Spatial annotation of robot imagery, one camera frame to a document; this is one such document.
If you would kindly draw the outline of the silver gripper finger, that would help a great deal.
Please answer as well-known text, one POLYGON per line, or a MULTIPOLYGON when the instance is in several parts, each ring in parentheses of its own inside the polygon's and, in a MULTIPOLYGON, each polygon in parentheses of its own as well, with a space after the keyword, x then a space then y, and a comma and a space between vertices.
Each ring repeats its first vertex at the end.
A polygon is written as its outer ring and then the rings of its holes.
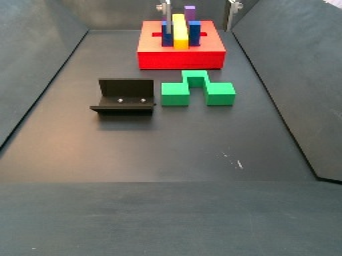
POLYGON ((159 0, 160 3, 156 5, 156 10, 163 13, 167 23, 165 33, 171 33, 171 0, 159 0))
POLYGON ((239 0, 227 0, 228 16, 227 16, 227 31, 231 30, 234 15, 243 9, 243 3, 239 0))

